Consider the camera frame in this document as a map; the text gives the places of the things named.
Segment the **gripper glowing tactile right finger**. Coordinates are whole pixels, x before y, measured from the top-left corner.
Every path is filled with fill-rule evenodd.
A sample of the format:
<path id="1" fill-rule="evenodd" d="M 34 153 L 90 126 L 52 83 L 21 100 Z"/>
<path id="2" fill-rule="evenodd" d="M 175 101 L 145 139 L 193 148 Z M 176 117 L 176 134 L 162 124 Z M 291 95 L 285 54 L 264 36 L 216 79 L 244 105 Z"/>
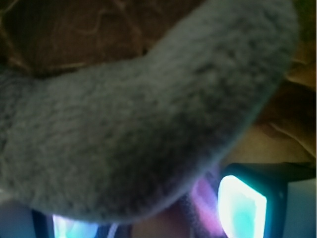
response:
<path id="1" fill-rule="evenodd" d="M 303 163 L 234 163 L 218 189 L 218 210 L 229 238 L 315 238 L 316 170 Z"/>

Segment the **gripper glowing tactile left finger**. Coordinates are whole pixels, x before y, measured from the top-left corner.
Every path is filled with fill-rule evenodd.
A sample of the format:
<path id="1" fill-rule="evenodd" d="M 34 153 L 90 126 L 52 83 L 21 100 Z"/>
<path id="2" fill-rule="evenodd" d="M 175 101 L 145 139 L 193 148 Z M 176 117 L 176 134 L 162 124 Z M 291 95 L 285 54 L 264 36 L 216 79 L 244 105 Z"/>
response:
<path id="1" fill-rule="evenodd" d="M 99 225 L 44 214 L 13 199 L 0 202 L 2 238 L 94 238 Z"/>

